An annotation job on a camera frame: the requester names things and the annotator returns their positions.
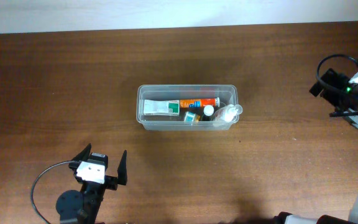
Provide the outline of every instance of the green label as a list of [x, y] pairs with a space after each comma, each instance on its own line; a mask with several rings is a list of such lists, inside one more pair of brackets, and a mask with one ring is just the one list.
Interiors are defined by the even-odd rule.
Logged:
[[177, 103], [168, 104], [168, 108], [172, 109], [172, 113], [179, 113], [179, 104]]

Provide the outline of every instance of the wooden surface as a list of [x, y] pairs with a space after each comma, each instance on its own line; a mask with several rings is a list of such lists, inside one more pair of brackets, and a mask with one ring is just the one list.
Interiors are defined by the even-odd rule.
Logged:
[[[334, 53], [358, 58], [358, 22], [0, 35], [0, 223], [41, 223], [34, 179], [89, 142], [109, 156], [109, 175], [128, 151], [128, 185], [106, 192], [99, 221], [347, 218], [358, 131], [308, 93]], [[148, 132], [137, 88], [168, 83], [233, 84], [244, 113], [228, 131]], [[80, 185], [67, 167], [39, 182], [35, 201], [52, 223], [69, 189]]]

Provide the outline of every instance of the white bottle cap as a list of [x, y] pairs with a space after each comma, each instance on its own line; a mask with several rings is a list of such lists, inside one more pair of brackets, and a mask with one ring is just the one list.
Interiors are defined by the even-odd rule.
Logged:
[[229, 106], [229, 109], [227, 109], [227, 112], [223, 118], [225, 120], [225, 122], [232, 121], [235, 116], [242, 113], [242, 106], [240, 106], [240, 105], [236, 105], [236, 106], [228, 105], [228, 106]]
[[212, 114], [214, 113], [214, 107], [211, 105], [206, 105], [204, 107], [204, 114], [205, 116], [212, 116]]

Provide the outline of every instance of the small bottle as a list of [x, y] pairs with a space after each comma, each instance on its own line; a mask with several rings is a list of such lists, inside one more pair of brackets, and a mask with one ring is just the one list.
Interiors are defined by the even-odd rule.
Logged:
[[204, 114], [201, 117], [201, 121], [211, 121], [212, 120], [212, 114], [214, 114], [214, 107], [211, 105], [206, 105], [204, 107]]
[[187, 111], [185, 113], [185, 119], [183, 120], [186, 123], [198, 122], [200, 120], [200, 116], [198, 114]]
[[233, 118], [242, 113], [242, 107], [240, 105], [227, 105], [215, 112], [212, 115], [213, 121], [230, 122]]

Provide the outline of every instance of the toothpaste tube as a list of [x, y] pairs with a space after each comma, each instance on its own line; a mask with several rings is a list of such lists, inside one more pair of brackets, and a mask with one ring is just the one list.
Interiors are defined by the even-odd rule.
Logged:
[[168, 101], [145, 100], [143, 114], [178, 116], [179, 100], [168, 100]]
[[187, 111], [185, 113], [184, 122], [198, 122], [200, 120], [200, 116], [198, 114]]
[[200, 108], [206, 105], [219, 106], [219, 97], [213, 99], [180, 100], [181, 108]]

